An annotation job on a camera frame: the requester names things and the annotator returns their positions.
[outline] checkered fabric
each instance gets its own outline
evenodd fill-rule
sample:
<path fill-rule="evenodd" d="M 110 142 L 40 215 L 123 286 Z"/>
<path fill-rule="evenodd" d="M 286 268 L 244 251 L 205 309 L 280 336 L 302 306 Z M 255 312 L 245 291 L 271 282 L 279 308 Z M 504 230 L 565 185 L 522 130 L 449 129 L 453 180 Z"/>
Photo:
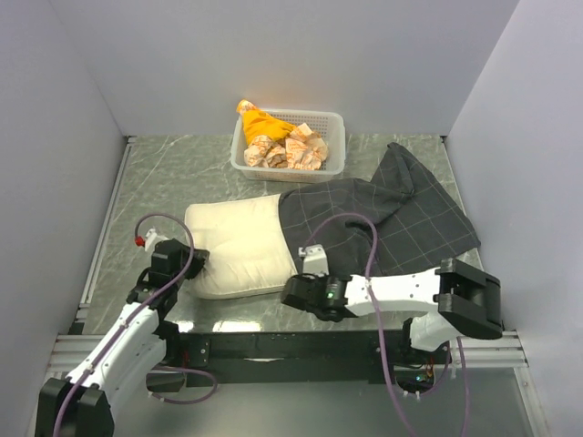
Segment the checkered fabric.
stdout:
<path fill-rule="evenodd" d="M 396 143 L 388 146 L 370 182 L 338 179 L 281 195 L 281 228 L 298 271 L 298 248 L 324 220 L 343 212 L 363 214 L 377 228 L 374 276 L 430 269 L 480 245 L 471 222 L 433 173 Z M 361 219 L 341 217 L 312 244 L 324 246 L 330 272 L 342 276 L 364 273 L 372 241 Z"/>

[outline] white wall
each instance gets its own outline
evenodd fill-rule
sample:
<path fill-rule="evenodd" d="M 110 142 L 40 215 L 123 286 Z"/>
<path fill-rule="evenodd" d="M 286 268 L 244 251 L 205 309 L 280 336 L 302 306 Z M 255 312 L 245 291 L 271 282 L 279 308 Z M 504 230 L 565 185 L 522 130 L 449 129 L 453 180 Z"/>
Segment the white wall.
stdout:
<path fill-rule="evenodd" d="M 0 433 L 21 436 L 72 321 L 122 136 L 47 0 L 0 2 Z"/>
<path fill-rule="evenodd" d="M 447 134 L 517 0 L 51 0 L 125 134 L 231 133 L 235 106 Z"/>
<path fill-rule="evenodd" d="M 522 0 L 447 141 L 554 436 L 583 434 L 583 3 Z"/>

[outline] table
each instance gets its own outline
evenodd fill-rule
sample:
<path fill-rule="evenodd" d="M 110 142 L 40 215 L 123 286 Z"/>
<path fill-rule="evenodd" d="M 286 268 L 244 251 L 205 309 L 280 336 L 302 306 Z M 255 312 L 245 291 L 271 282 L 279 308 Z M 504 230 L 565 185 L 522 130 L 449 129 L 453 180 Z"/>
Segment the table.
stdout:
<path fill-rule="evenodd" d="M 118 316 L 139 273 L 149 265 L 148 255 L 136 248 L 133 228 L 143 215 L 163 211 L 180 218 L 192 203 L 211 203 L 282 193 L 300 184 L 246 179 L 230 165 L 232 136 L 147 136 L 128 142 L 127 159 L 114 192 L 106 221 L 103 244 L 97 248 L 96 266 L 90 272 L 85 302 L 89 311 L 84 334 L 104 334 Z M 343 176 L 370 179 L 386 145 L 407 147 L 437 177 L 461 205 L 445 146 L 431 135 L 350 135 Z M 144 232 L 155 226 L 167 236 L 183 231 L 165 219 L 153 218 Z M 481 268 L 477 249 L 460 257 Z M 386 312 L 387 330 L 402 328 L 418 313 Z M 167 320 L 181 332 L 298 332 L 375 330 L 373 315 L 339 323 L 317 320 L 313 315 L 281 305 L 279 293 L 235 300 L 201 300 L 189 283 L 179 292 L 179 302 Z"/>

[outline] white cushion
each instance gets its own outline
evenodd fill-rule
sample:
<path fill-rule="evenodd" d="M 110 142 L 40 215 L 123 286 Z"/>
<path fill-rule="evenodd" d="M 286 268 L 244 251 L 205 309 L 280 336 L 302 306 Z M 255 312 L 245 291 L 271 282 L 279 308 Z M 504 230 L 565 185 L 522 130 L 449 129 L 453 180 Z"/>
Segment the white cushion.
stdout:
<path fill-rule="evenodd" d="M 210 252 L 193 280 L 197 296 L 229 299 L 280 291 L 297 274 L 281 231 L 280 195 L 194 204 L 185 223 L 195 247 Z"/>

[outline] crumpled cloth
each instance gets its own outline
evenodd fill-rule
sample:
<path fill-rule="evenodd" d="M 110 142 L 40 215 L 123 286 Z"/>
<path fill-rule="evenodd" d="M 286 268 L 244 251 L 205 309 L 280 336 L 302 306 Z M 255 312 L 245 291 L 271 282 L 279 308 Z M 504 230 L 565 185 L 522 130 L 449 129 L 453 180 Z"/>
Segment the crumpled cloth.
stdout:
<path fill-rule="evenodd" d="M 317 170 L 328 157 L 322 136 L 305 123 L 296 127 L 261 111 L 249 100 L 241 100 L 237 112 L 243 118 L 248 145 L 243 157 L 250 167 Z"/>

